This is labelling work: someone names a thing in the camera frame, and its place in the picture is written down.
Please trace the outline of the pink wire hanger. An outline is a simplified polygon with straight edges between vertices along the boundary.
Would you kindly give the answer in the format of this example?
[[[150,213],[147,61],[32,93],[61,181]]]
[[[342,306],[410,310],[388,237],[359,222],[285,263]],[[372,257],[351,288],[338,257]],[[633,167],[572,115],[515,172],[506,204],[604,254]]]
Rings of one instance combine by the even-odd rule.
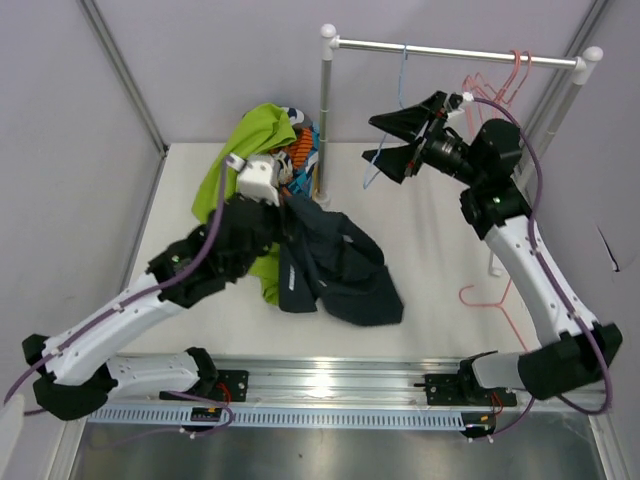
[[[481,72],[467,75],[462,81],[462,90],[471,93],[475,99],[491,100],[505,108],[509,108],[511,101],[507,99],[507,94],[511,90],[520,68],[521,61],[516,59],[511,72],[499,86],[494,86]],[[484,104],[474,102],[465,108],[465,115],[469,135],[474,137],[486,119],[495,118],[499,116],[499,113],[492,107],[486,108]]]
[[[516,339],[518,340],[520,346],[522,347],[522,349],[525,352],[528,352],[529,349],[527,348],[527,345],[526,345],[526,343],[524,341],[523,336],[521,335],[521,333],[519,332],[518,328],[516,327],[511,315],[509,314],[509,312],[505,308],[505,301],[507,300],[507,297],[508,297],[508,295],[510,293],[512,285],[513,285],[512,279],[509,279],[507,284],[506,284],[506,286],[505,286],[505,288],[504,288],[504,291],[503,291],[500,299],[497,300],[497,301],[494,301],[494,302],[479,303],[479,302],[469,302],[469,301],[467,301],[465,299],[465,293],[467,291],[469,291],[470,289],[474,288],[473,284],[463,286],[458,291],[458,299],[464,306],[466,306],[468,308],[494,309],[494,310],[498,310],[499,312],[501,312],[503,317],[507,321],[509,327],[511,328],[512,332],[514,333]]]
[[[477,96],[491,100],[507,110],[512,107],[532,68],[531,52],[529,50],[511,50],[511,53],[515,56],[512,70],[498,88],[494,88],[480,72],[477,72],[472,77]]]

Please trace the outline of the patterned blue orange shorts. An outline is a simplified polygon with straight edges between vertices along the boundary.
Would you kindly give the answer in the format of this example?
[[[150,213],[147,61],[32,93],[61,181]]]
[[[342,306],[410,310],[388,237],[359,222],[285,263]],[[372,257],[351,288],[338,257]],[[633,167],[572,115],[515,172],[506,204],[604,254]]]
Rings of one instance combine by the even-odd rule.
[[[318,164],[319,129],[309,115],[293,107],[282,107],[288,115],[295,140],[274,150],[280,164],[278,182],[283,195],[311,198]]]

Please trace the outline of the lime green shorts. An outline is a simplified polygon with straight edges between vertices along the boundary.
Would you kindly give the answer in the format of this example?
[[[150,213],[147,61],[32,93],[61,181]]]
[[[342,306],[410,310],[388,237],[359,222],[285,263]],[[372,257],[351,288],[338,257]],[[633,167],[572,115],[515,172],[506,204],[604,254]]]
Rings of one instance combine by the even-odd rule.
[[[219,200],[220,171],[225,157],[231,153],[241,158],[263,154],[288,146],[296,140],[287,111],[275,104],[265,103],[247,112],[213,162],[200,184],[192,204],[192,214],[200,223],[206,223],[209,213]],[[263,299],[270,305],[278,305],[279,253],[275,243],[268,254],[258,257],[249,269],[251,276],[260,280]]]

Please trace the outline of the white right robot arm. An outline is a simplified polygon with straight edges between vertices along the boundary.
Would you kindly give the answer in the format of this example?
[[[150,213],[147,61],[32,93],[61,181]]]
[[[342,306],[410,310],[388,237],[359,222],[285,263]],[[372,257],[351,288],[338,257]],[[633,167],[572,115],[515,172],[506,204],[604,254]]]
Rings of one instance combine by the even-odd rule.
[[[485,121],[471,142],[450,126],[450,116],[474,100],[468,92],[437,91],[416,105],[374,115],[371,126],[403,143],[362,155],[396,183],[429,166],[464,184],[463,217],[505,267],[534,324],[538,349],[463,361],[458,395],[475,404],[494,388],[509,388],[537,400],[565,399],[600,382],[610,401],[609,368],[622,345],[621,331],[602,324],[578,298],[543,241],[538,204],[525,199],[512,177],[523,152],[531,149],[517,121],[504,111]]]

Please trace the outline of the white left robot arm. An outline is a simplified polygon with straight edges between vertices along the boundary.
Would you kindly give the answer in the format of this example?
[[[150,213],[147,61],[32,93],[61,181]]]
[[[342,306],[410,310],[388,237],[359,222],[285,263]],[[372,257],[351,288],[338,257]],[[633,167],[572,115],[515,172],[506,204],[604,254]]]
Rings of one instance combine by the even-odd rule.
[[[323,309],[361,328],[402,321],[405,302],[379,245],[345,214],[281,183],[300,135],[292,128],[282,142],[260,135],[228,142],[203,186],[215,205],[196,229],[92,317],[57,336],[24,341],[40,411],[70,421],[117,397],[209,398],[219,373],[205,349],[149,357],[120,350],[247,275],[287,314]]]

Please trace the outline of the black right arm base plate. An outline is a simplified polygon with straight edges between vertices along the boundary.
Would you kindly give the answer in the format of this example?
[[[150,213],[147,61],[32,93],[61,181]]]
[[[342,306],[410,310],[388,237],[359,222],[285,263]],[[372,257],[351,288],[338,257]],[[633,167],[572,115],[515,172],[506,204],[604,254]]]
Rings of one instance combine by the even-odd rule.
[[[517,396],[505,388],[486,389],[459,374],[426,374],[423,388],[430,406],[515,407]]]

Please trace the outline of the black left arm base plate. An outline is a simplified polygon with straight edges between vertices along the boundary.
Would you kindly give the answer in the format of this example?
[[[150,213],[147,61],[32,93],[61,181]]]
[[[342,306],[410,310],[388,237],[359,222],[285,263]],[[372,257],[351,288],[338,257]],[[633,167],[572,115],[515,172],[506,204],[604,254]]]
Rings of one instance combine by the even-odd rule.
[[[215,379],[198,380],[194,386],[182,391],[182,394],[223,403],[244,403],[247,399],[249,377],[247,370],[219,370]]]

